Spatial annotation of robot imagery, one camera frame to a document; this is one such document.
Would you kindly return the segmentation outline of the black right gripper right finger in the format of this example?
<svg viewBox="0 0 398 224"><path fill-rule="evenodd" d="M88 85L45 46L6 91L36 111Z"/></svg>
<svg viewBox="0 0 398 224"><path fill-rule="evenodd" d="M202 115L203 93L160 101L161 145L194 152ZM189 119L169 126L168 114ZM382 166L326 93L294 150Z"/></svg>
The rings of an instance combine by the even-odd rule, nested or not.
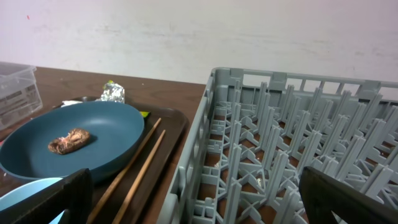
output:
<svg viewBox="0 0 398 224"><path fill-rule="evenodd" d="M397 223L397 210L312 167L303 169L299 192L310 223Z"/></svg>

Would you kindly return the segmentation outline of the wooden chopstick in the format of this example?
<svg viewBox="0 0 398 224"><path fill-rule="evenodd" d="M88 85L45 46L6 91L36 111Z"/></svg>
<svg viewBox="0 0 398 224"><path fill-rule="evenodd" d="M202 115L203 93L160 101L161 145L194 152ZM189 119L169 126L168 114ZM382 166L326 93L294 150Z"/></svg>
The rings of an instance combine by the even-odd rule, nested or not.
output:
<svg viewBox="0 0 398 224"><path fill-rule="evenodd" d="M150 137L152 136L153 132L156 130L156 128L158 127L159 123L161 122L161 118L159 118L156 123L153 125L152 129L147 133L147 135L145 136L145 138L142 140L142 142L140 143L137 152L135 153L135 155L132 157L132 159L129 161L129 163L127 164L127 166L114 178L114 180L112 181L112 183L109 185L109 187L106 189L105 193L102 195L102 197L100 198L100 200L98 201L98 203L95 205L94 209L92 209L91 213L88 216L87 219L87 224L92 224L93 221L95 220L97 214L99 214L100 210L102 209L103 205L106 203L107 199L109 199L109 197L111 196L111 194L113 193L113 191L115 190L115 188L117 187L117 185L119 184L119 182L121 181L121 179L124 177L124 175L126 174L126 172L130 169L130 167L132 166L132 164L135 162L135 160L137 159L138 155L140 154L140 152L142 151L142 149L144 148L144 146L146 145L146 143L148 142L148 140L150 139Z"/></svg>
<svg viewBox="0 0 398 224"><path fill-rule="evenodd" d="M153 158L154 158L154 156L155 156L155 154L156 154L156 152L157 152L157 150L159 148L159 145L162 142L162 139L163 139L163 137L165 135L165 132L166 132L166 130L163 130L161 135L160 135L160 137L156 141L156 143L155 143L154 147L152 148L150 154L148 155L145 163L143 164L141 170L139 171L136 179L134 180L131 188L129 189L129 192L127 193L127 195L126 195L126 197L125 197L120 209L118 210L118 212L117 212L112 224L120 224L120 221L122 220L122 218L123 218L128 206L129 206L129 204L131 203L131 200L132 200L134 194L136 193L136 190L137 190L138 186L140 185L140 183L141 183L141 181L142 181L142 179L143 179L143 177L144 177L149 165L151 164L151 162L152 162L152 160L153 160Z"/></svg>

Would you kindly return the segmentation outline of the brown food scrap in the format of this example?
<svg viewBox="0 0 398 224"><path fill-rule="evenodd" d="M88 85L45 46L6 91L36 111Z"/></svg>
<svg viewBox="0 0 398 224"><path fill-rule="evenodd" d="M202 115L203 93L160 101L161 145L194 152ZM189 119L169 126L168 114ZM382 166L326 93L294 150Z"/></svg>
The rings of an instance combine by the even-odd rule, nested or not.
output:
<svg viewBox="0 0 398 224"><path fill-rule="evenodd" d="M90 140L90 133L81 128L75 128L68 132L66 137L59 137L48 144L50 152L65 155L79 150Z"/></svg>

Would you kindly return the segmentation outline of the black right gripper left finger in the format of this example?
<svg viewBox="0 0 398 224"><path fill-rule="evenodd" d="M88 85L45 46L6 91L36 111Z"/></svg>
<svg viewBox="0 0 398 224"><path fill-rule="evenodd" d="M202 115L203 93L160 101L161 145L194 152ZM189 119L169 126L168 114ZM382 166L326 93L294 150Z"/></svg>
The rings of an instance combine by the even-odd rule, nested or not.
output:
<svg viewBox="0 0 398 224"><path fill-rule="evenodd" d="M93 198L89 169L60 179L1 211L1 223L86 223Z"/></svg>

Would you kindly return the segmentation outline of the dark blue plate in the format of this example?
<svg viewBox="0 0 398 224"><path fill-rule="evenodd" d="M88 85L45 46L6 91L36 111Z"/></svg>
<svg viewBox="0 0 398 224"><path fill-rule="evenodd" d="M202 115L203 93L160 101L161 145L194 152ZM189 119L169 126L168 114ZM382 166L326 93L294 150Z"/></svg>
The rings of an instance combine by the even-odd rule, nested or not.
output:
<svg viewBox="0 0 398 224"><path fill-rule="evenodd" d="M52 110L10 134L1 146L1 169L21 181L66 177L89 169L94 183L121 170L136 153L144 118L133 106L91 101ZM82 148L60 155L48 144L74 128L90 133Z"/></svg>

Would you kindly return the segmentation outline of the light blue cup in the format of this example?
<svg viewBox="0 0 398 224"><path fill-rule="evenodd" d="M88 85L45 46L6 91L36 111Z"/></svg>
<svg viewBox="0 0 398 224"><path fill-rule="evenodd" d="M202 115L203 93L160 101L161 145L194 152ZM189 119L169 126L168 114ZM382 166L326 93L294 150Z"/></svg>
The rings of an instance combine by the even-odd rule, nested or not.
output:
<svg viewBox="0 0 398 224"><path fill-rule="evenodd" d="M30 217L24 217L21 220L11 220L13 215L27 214L25 211L17 212L10 211L9 208L23 200L35 195L41 190L60 181L60 177L52 177L35 180L28 184L24 184L1 197L1 224L6 223L49 223L58 224L61 220L64 211L60 212L56 217L50 216L49 218L41 218L40 214L30 214Z"/></svg>

